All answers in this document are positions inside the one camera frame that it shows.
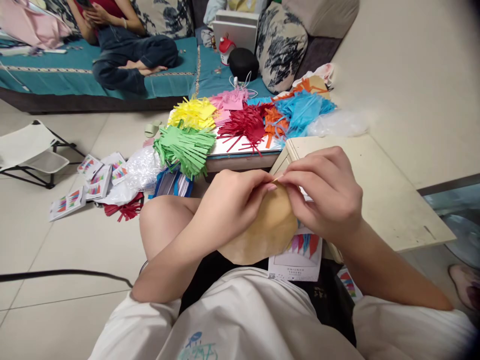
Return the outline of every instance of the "jeans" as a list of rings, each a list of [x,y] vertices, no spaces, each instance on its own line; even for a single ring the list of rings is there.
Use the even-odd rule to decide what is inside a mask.
[[[119,69],[127,61],[141,60],[148,68],[172,68],[178,58],[175,42],[165,35],[139,37],[119,26],[106,26],[98,31],[100,58],[93,63],[92,71],[100,85],[109,90],[146,92],[144,76],[138,69]]]

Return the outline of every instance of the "folding chair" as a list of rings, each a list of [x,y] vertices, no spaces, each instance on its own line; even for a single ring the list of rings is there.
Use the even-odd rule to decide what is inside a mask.
[[[0,174],[52,189],[55,187],[54,173],[69,164],[80,164],[80,162],[70,162],[67,158],[57,154],[57,148],[59,147],[69,147],[79,153],[83,158],[85,157],[85,155],[77,149],[76,144],[66,142],[41,121],[34,120],[30,125],[18,131],[0,136]],[[16,170],[27,173],[39,182],[7,172]],[[37,170],[50,174],[50,182],[46,182],[29,170]]]

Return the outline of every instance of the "hand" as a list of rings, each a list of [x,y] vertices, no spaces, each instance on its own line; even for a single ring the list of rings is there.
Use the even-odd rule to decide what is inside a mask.
[[[87,22],[92,22],[96,25],[108,25],[111,23],[111,15],[101,5],[93,3],[92,6],[83,10],[83,17]]]
[[[286,186],[295,216],[318,236],[335,244],[360,228],[363,191],[341,147],[292,162],[277,181]],[[298,187],[313,201],[305,201]]]
[[[268,191],[277,186],[263,170],[222,170],[215,176],[188,227],[208,243],[199,244],[205,255],[244,232],[255,220]]]

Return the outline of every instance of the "red top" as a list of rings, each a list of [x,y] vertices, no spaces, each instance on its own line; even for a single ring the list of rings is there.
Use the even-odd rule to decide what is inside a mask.
[[[120,10],[120,8],[117,5],[117,3],[115,2],[115,0],[90,0],[90,3],[92,5],[94,3],[97,3],[102,8],[104,8],[107,13],[109,13],[110,15],[113,15],[114,17],[117,17],[117,18],[120,18],[120,19],[121,18],[126,19],[124,13],[122,12],[122,10]],[[84,16],[83,7],[81,7],[77,1],[75,1],[75,5],[78,8],[78,11],[80,12],[80,14],[82,16]]]

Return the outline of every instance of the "bare foot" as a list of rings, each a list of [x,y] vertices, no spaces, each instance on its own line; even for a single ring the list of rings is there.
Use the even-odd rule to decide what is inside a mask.
[[[126,62],[126,65],[125,65],[125,66],[119,66],[118,68],[119,68],[119,69],[136,69],[136,68],[137,68],[137,63],[128,60],[128,61]]]
[[[159,72],[164,71],[164,70],[168,70],[168,68],[166,68],[165,66],[157,66],[157,67],[154,67],[154,68],[151,68],[151,69],[149,69],[149,68],[138,69],[140,74],[142,74],[143,76],[149,76],[149,75],[159,73]]]

